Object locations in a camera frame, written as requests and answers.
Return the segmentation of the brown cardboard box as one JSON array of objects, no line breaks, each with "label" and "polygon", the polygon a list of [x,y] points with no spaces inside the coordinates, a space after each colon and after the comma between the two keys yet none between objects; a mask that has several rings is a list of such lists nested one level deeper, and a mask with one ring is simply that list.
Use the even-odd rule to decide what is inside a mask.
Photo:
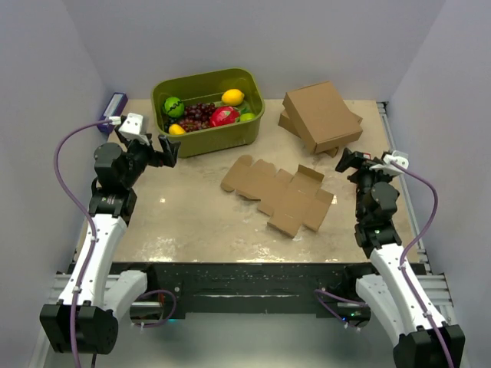
[{"label": "brown cardboard box", "polygon": [[300,165],[296,173],[276,169],[263,159],[240,156],[221,182],[226,192],[257,201],[268,225],[294,238],[301,226],[316,232],[334,195],[321,188],[324,175]]}]

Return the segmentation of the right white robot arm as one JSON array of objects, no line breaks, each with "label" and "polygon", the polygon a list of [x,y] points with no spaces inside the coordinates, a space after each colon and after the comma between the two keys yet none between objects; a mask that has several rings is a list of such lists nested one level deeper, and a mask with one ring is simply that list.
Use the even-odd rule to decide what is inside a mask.
[{"label": "right white robot arm", "polygon": [[348,180],[356,185],[358,246],[374,271],[345,278],[343,295],[360,299],[379,320],[393,344],[398,367],[458,367],[462,362],[465,335],[437,310],[414,273],[392,218],[400,193],[392,179],[409,172],[407,154],[386,151],[382,157],[344,149],[337,172],[354,172]]}]

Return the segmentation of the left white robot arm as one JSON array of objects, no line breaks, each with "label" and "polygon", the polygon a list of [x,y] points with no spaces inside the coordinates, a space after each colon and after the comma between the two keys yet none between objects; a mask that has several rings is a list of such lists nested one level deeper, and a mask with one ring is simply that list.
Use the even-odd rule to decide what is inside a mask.
[{"label": "left white robot arm", "polygon": [[114,253],[130,224],[137,195],[133,185],[148,166],[173,168],[180,143],[159,137],[156,151],[144,134],[119,143],[105,143],[94,151],[96,177],[91,200],[84,207],[87,233],[64,290],[55,302],[45,304],[40,322],[57,353],[109,354],[119,326],[131,304],[150,301],[159,282],[144,271],[124,271],[107,284]]}]

